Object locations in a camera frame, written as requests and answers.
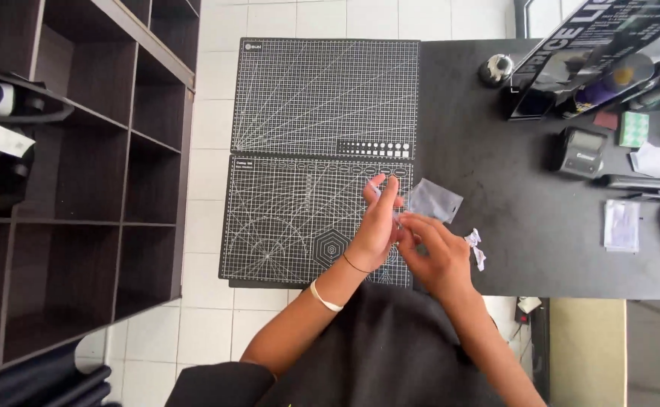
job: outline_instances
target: left hand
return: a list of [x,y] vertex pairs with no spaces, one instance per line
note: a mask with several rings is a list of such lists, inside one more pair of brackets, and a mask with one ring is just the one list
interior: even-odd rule
[[360,228],[350,242],[345,256],[353,266],[363,272],[374,272],[382,265],[390,247],[399,239],[398,224],[393,220],[393,208],[403,206],[403,198],[398,196],[398,179],[391,175],[380,198],[373,191],[385,181],[385,174],[373,177],[362,190],[362,197],[368,202],[368,209],[362,217]]

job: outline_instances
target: cutting mat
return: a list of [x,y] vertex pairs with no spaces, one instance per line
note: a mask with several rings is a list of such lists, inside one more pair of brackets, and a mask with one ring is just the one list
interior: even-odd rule
[[419,46],[243,38],[232,152],[412,159]]
[[[310,283],[342,254],[365,212],[362,188],[383,172],[413,183],[413,166],[231,156],[220,278]],[[368,280],[407,287],[397,249]]]

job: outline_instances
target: hand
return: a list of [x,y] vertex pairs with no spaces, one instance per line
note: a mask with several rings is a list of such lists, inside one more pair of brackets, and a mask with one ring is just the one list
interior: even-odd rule
[[[470,246],[462,237],[448,231],[443,222],[419,214],[400,214],[400,223],[405,229],[398,251],[434,297],[443,299],[474,290],[470,281]],[[428,255],[416,251],[417,243],[425,245]]]
[[362,190],[368,209],[345,251],[347,260],[363,272],[378,269],[388,259],[390,247],[398,241],[398,224],[393,220],[393,208],[402,207],[403,198],[398,196],[399,183],[394,175],[390,176],[388,185],[378,198],[373,186],[378,188],[383,181],[385,174],[378,174]]

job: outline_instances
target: right hand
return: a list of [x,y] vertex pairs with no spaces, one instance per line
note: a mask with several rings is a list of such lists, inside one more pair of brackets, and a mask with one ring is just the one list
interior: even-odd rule
[[[410,271],[437,299],[453,298],[474,291],[470,280],[470,246],[455,236],[443,222],[423,215],[404,212],[400,223],[405,228],[398,251]],[[416,245],[423,243],[428,255],[419,254]]]

